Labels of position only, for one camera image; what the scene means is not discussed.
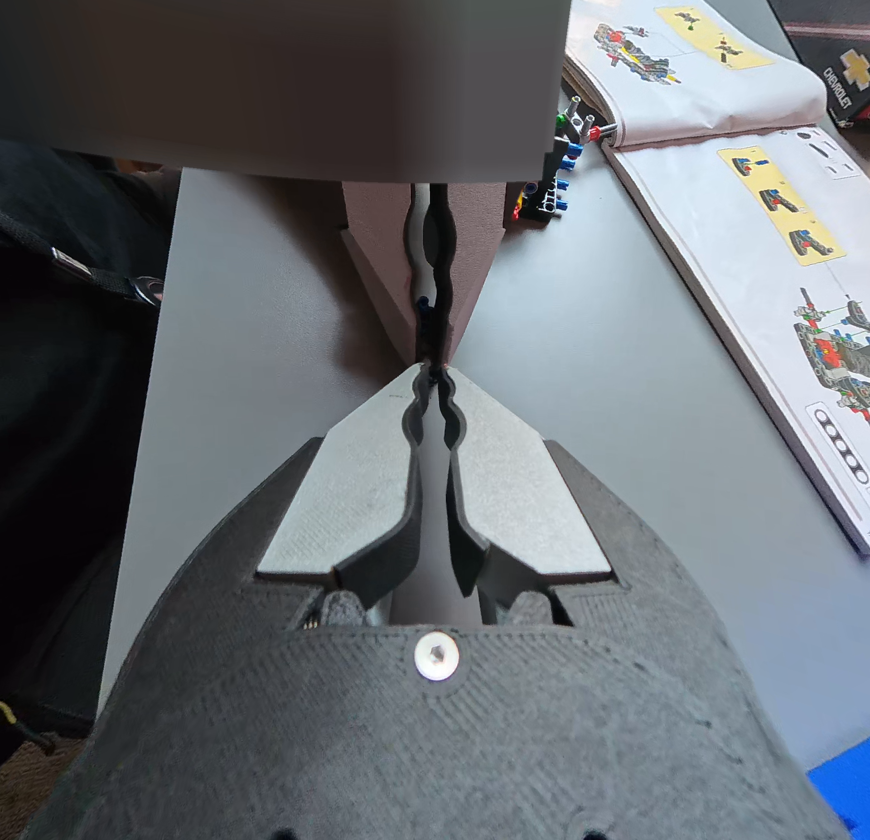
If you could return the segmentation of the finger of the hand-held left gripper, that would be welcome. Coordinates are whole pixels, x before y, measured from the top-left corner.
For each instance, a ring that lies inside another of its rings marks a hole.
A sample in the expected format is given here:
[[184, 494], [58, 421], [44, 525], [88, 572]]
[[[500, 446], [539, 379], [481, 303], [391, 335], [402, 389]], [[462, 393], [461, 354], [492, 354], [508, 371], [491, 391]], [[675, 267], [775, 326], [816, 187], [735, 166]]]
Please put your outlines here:
[[449, 364], [505, 235], [506, 182], [431, 183], [437, 236], [431, 313], [432, 360]]
[[409, 183], [343, 182], [342, 233], [379, 321], [405, 365], [419, 360], [418, 299], [425, 281], [415, 233], [417, 190]]

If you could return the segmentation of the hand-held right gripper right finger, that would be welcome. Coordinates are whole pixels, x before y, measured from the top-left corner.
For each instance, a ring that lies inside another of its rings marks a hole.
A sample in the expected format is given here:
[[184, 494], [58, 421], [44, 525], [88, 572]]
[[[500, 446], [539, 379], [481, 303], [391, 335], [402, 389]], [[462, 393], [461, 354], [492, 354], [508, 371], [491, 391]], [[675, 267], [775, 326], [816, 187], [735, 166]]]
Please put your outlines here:
[[457, 369], [439, 380], [451, 564], [484, 624], [526, 592], [610, 583], [611, 563], [537, 430]]

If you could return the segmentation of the blue storage bin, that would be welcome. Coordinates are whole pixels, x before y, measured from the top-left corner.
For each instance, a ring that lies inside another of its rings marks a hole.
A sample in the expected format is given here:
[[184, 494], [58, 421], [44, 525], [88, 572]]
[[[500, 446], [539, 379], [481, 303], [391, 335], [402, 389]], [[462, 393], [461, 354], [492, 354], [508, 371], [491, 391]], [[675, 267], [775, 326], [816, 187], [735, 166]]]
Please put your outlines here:
[[854, 839], [869, 838], [869, 739], [808, 771]]

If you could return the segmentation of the small black lego subassembly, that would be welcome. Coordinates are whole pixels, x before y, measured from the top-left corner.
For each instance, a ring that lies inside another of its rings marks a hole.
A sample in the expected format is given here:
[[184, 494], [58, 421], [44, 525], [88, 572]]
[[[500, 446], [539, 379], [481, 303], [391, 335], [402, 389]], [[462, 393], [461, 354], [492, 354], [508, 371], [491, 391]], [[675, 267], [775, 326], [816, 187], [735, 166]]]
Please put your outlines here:
[[437, 304], [430, 303], [426, 295], [419, 296], [416, 302], [419, 318], [418, 356], [419, 360], [429, 363], [429, 385], [438, 380], [441, 367], [441, 316]]

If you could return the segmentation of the lego set box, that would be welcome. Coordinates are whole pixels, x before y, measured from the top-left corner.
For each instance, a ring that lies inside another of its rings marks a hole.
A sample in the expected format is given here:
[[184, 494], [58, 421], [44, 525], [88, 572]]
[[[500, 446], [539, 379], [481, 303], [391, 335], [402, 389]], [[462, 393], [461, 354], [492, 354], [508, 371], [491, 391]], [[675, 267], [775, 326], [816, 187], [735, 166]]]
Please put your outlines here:
[[826, 85], [839, 128], [868, 127], [869, 0], [768, 0], [801, 63]]

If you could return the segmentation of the lego chassis assembly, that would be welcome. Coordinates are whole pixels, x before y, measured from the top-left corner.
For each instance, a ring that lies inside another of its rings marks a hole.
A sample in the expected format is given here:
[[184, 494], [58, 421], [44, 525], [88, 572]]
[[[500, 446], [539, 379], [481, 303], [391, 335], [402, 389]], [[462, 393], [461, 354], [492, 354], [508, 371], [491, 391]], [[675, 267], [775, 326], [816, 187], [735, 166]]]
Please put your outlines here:
[[597, 112], [579, 95], [572, 95], [558, 112], [551, 147], [545, 152], [538, 179], [526, 182], [518, 191], [512, 222], [547, 225], [568, 210], [564, 193], [570, 187], [565, 174], [576, 169], [586, 146], [604, 138], [605, 128], [596, 121]]

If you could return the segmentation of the lego instruction booklet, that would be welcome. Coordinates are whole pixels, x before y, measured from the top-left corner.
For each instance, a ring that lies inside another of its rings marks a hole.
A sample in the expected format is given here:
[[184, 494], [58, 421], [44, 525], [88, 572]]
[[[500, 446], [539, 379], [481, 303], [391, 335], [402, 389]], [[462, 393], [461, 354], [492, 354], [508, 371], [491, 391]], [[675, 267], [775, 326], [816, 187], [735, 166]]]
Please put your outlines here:
[[571, 0], [603, 151], [857, 552], [869, 541], [868, 177], [826, 94], [705, 0]]

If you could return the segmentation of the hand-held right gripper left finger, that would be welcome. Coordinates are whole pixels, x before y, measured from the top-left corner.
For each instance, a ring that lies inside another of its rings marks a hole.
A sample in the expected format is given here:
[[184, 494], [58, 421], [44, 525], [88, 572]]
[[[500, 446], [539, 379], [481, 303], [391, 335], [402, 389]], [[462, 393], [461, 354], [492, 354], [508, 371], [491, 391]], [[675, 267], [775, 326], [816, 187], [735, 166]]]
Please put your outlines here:
[[430, 367], [414, 364], [332, 427], [257, 566], [372, 608], [419, 560], [419, 445]]

